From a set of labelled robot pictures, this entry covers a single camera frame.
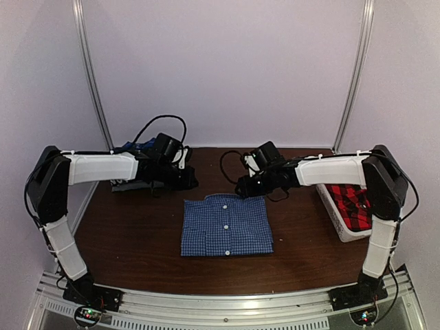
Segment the dark blue plaid shirt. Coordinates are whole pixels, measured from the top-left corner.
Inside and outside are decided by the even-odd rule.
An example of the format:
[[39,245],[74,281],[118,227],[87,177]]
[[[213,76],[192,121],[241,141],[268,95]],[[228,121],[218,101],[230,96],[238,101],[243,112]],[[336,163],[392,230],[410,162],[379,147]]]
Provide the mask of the dark blue plaid shirt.
[[113,153],[124,153],[124,152],[144,152],[147,149],[151,148],[154,145],[155,138],[152,137],[150,140],[143,142],[143,143],[137,143],[137,142],[126,142],[123,146],[115,147],[113,149]]

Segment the black grey printed shirt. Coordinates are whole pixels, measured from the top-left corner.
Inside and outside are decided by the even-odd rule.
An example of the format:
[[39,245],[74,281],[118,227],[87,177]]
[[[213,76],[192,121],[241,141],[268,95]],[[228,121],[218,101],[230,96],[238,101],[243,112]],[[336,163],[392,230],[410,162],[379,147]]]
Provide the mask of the black grey printed shirt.
[[146,183],[142,180],[111,180],[111,191],[113,193],[125,192],[130,190],[150,189],[154,183]]

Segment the blue small-check long sleeve shirt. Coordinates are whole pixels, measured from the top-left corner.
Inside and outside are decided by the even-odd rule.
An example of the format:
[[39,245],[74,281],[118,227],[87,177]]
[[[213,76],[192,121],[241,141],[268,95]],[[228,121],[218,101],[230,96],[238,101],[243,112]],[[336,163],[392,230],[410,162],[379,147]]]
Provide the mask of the blue small-check long sleeve shirt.
[[227,257],[271,254],[274,239],[264,197],[208,195],[185,200],[181,255]]

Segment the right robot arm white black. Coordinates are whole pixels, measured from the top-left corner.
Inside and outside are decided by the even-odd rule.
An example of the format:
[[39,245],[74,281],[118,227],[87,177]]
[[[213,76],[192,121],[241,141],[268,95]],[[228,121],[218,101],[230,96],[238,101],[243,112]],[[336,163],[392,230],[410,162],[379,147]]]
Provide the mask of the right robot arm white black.
[[366,189],[372,232],[352,296],[362,304],[372,299],[379,291],[399,240],[400,226],[407,218],[402,210],[408,189],[415,187],[388,148],[378,144],[369,151],[286,159],[272,142],[267,142],[244,155],[242,162],[249,173],[238,178],[234,190],[242,198],[318,184],[350,184]]

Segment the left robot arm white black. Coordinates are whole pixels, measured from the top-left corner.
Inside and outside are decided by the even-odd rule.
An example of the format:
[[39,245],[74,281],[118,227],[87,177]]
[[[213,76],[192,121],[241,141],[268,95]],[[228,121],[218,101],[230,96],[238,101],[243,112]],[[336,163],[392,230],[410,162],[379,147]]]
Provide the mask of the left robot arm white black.
[[186,165],[190,151],[183,147],[159,152],[148,148],[116,151],[61,151],[47,146],[23,191],[25,207],[42,233],[67,279],[67,288],[84,305],[99,298],[86,262],[67,221],[69,187],[104,181],[162,183],[171,190],[198,187],[195,169]]

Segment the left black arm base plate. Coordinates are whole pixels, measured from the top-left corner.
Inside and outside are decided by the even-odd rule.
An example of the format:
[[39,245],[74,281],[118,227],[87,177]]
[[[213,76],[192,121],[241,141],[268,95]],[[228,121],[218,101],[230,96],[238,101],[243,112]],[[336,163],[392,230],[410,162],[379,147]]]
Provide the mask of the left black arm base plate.
[[122,300],[122,291],[98,285],[79,287],[68,284],[63,293],[63,298],[94,309],[117,312]]

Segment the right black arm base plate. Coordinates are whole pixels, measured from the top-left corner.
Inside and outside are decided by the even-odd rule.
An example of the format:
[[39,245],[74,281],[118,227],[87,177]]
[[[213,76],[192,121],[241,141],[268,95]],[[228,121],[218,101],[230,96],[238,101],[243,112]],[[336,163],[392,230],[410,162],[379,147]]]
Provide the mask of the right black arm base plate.
[[362,288],[358,284],[336,287],[331,289],[328,294],[334,311],[372,304],[376,300],[388,297],[386,289],[379,288],[376,291],[371,291],[368,288]]

